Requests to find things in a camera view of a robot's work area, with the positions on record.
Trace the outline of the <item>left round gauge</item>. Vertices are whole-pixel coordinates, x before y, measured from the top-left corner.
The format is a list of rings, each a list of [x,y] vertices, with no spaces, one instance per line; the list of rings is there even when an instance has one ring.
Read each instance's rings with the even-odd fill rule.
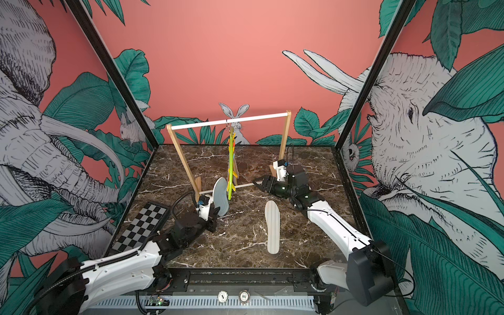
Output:
[[[220,291],[217,299],[219,303],[226,303],[228,301],[228,293],[226,291]]]

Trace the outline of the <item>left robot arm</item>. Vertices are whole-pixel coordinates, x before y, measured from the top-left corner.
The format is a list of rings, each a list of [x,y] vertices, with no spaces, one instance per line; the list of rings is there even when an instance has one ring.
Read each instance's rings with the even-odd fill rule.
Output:
[[[35,291],[24,314],[80,314],[97,303],[155,287],[164,291],[171,283],[167,262],[180,256],[205,231],[215,232],[217,219],[227,214],[228,193],[201,196],[196,210],[175,224],[144,239],[137,248],[103,259],[64,261]]]

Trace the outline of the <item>black frame post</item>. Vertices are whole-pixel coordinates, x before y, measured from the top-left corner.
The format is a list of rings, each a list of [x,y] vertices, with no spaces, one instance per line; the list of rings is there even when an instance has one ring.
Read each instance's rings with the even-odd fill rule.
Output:
[[[136,100],[134,99],[131,90],[129,89],[119,68],[117,67],[115,60],[112,58],[110,51],[104,44],[101,35],[94,26],[93,21],[91,20],[91,17],[89,16],[89,13],[84,4],[82,4],[81,1],[74,0],[66,0],[65,3],[68,6],[69,10],[72,12],[74,18],[76,19],[89,43],[93,47],[94,51],[96,52],[98,58],[100,59],[100,62],[106,69],[107,74],[112,79],[115,87],[118,89],[120,96],[123,98],[128,109],[131,110],[143,133],[146,135],[147,143],[151,145],[154,151],[156,151],[159,147],[159,144],[153,132],[151,131],[151,128],[148,127],[143,113],[137,106]]]
[[[382,45],[378,51],[378,54],[372,64],[370,72],[364,82],[364,86],[361,92],[358,95],[358,98],[353,106],[353,109],[350,112],[349,119],[347,120],[343,132],[340,134],[340,138],[337,141],[335,146],[336,151],[340,151],[346,141],[346,138],[349,136],[351,131],[351,127],[357,121],[358,114],[362,110],[362,107],[365,105],[367,98],[370,96],[371,89],[374,86],[374,83],[377,80],[378,75],[382,71],[387,57],[392,51],[398,36],[400,35],[401,30],[403,29],[406,20],[408,19],[413,6],[415,5],[415,0],[404,0],[399,3],[398,9],[394,15],[394,18],[391,22],[390,28],[387,31],[385,39],[383,40]]]

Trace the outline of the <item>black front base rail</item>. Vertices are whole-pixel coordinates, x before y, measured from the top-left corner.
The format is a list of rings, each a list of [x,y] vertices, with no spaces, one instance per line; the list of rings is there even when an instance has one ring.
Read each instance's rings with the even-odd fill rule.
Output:
[[[161,283],[165,293],[187,292],[189,286],[290,286],[295,292],[329,294],[336,285],[323,284],[311,269],[197,269],[169,268]]]

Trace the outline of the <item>round gauge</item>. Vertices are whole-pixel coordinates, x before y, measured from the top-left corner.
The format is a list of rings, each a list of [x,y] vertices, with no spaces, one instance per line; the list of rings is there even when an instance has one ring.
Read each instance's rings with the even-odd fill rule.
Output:
[[[226,303],[228,301],[228,293],[226,291],[220,291],[217,299],[219,303]]]
[[[249,303],[250,293],[248,291],[246,291],[246,290],[241,291],[240,295],[239,295],[239,300],[240,300],[240,303],[242,303],[242,304]]]

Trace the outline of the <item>white perforated vent strip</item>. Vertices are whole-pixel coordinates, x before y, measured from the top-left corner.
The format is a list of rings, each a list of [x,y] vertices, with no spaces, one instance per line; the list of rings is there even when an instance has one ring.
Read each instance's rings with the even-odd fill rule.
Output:
[[[211,295],[172,295],[162,296],[170,300],[168,307],[149,307],[146,304],[150,297],[141,297],[140,301],[148,310],[152,309],[219,309],[219,308],[271,308],[290,309],[297,311],[313,311],[314,301],[309,296],[256,296],[250,297],[249,303],[240,303],[239,297],[228,296],[226,303],[219,303],[215,296]]]

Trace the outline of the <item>left black frame post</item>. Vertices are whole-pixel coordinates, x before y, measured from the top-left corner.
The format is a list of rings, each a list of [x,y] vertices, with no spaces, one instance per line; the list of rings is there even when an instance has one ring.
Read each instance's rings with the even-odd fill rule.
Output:
[[[66,0],[65,3],[68,6],[69,10],[72,12],[74,18],[76,19],[89,43],[93,47],[94,51],[96,52],[98,58],[100,59],[100,62],[106,69],[107,74],[112,79],[115,87],[118,89],[120,96],[123,98],[128,109],[131,110],[143,133],[146,135],[147,143],[151,145],[154,151],[156,151],[159,147],[159,144],[153,132],[151,131],[151,128],[148,127],[143,113],[137,106],[136,100],[134,99],[131,90],[129,89],[119,68],[117,67],[115,60],[112,58],[110,51],[104,44],[101,35],[94,26],[93,21],[91,20],[91,17],[89,16],[89,13],[84,4],[82,4],[81,1],[74,0]]]

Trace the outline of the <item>green clothes hanger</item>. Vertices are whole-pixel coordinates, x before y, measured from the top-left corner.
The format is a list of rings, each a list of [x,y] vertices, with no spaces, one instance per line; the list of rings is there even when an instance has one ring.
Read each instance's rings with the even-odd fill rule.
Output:
[[[235,138],[236,134],[234,128],[229,128],[229,140],[228,140],[228,184],[227,184],[227,197],[231,201],[232,193],[236,191],[235,188],[235,178],[237,177],[234,171],[234,157],[235,157]]]

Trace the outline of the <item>right round gauge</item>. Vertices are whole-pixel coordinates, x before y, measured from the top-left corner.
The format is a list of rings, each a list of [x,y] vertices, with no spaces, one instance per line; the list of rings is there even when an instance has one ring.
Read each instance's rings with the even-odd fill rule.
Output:
[[[241,291],[240,295],[239,295],[239,300],[240,300],[240,303],[242,303],[242,304],[249,303],[250,293],[248,291],[246,291],[246,290]]]

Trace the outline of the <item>white striped fabric insole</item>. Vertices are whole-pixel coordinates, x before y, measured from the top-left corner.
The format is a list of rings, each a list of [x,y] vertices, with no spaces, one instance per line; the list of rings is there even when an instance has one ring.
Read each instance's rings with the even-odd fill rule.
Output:
[[[270,200],[265,206],[267,225],[267,250],[270,254],[277,254],[280,250],[280,210],[277,204]]]

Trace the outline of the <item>checkerboard calibration plate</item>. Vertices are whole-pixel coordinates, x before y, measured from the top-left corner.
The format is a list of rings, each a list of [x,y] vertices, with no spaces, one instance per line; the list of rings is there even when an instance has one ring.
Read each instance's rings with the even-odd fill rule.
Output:
[[[167,205],[148,202],[113,244],[110,254],[122,253],[141,246],[152,232],[161,229],[171,216]]]

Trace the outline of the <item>grey bubbled foam insole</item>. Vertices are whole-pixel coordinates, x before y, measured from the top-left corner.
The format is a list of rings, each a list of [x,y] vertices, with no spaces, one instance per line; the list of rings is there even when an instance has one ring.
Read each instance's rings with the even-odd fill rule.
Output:
[[[229,201],[227,194],[227,180],[219,178],[213,187],[213,204],[215,209],[219,208],[217,215],[224,217],[229,210]]]

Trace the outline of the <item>small green circuit board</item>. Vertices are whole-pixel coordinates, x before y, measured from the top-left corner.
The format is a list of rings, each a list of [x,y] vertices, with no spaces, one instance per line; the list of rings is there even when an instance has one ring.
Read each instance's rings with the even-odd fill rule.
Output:
[[[170,305],[170,300],[167,297],[151,297],[148,299],[146,304],[149,307],[168,307]]]

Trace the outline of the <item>right black frame post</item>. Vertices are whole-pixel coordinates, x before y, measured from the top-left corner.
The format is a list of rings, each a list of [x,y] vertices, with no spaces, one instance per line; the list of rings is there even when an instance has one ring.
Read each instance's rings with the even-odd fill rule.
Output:
[[[374,83],[377,80],[378,75],[382,71],[387,57],[392,51],[398,36],[400,35],[401,30],[403,29],[406,20],[408,19],[413,6],[415,5],[415,0],[404,0],[399,3],[398,9],[394,15],[394,18],[391,22],[390,28],[387,31],[385,39],[383,40],[382,45],[378,51],[378,54],[372,64],[370,72],[364,82],[364,86],[361,92],[358,95],[358,98],[353,106],[353,109],[350,112],[349,119],[347,120],[343,132],[340,134],[340,138],[337,141],[335,146],[336,151],[340,151],[346,141],[346,138],[349,136],[351,131],[351,127],[357,121],[358,114],[362,110],[362,107],[365,105],[367,98],[370,96],[371,89],[374,86]]]

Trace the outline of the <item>wooden hanger rack frame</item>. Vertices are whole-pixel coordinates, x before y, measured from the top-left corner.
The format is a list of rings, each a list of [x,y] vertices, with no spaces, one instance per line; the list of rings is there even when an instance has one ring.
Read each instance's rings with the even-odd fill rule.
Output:
[[[232,118],[232,119],[224,119],[224,120],[217,120],[217,121],[210,121],[210,122],[202,122],[202,123],[190,123],[190,124],[184,124],[184,125],[177,125],[177,126],[172,126],[171,124],[166,125],[167,132],[169,133],[169,136],[173,142],[173,145],[178,153],[178,156],[182,162],[182,165],[186,171],[186,174],[188,176],[188,179],[190,180],[190,184],[192,185],[195,193],[197,195],[203,194],[201,191],[200,186],[197,183],[196,178],[192,174],[192,171],[190,169],[190,166],[188,164],[188,161],[185,157],[185,153],[182,150],[182,147],[180,143],[178,142],[178,138],[176,136],[177,130],[182,130],[182,129],[189,129],[189,128],[194,128],[194,127],[211,127],[215,125],[232,125],[232,123],[238,123],[238,122],[252,122],[252,121],[257,121],[257,120],[265,120],[265,119],[273,119],[273,118],[282,118],[286,117],[285,121],[285,126],[284,126],[284,131],[282,134],[282,140],[280,143],[280,151],[279,151],[279,160],[283,160],[286,152],[286,146],[287,146],[287,139],[288,139],[288,133],[290,130],[290,123],[291,123],[291,116],[292,113],[290,110],[287,110],[286,112],[283,113],[277,113],[277,114],[267,114],[267,115],[257,115],[257,116],[250,116],[250,117],[245,117],[245,118]]]

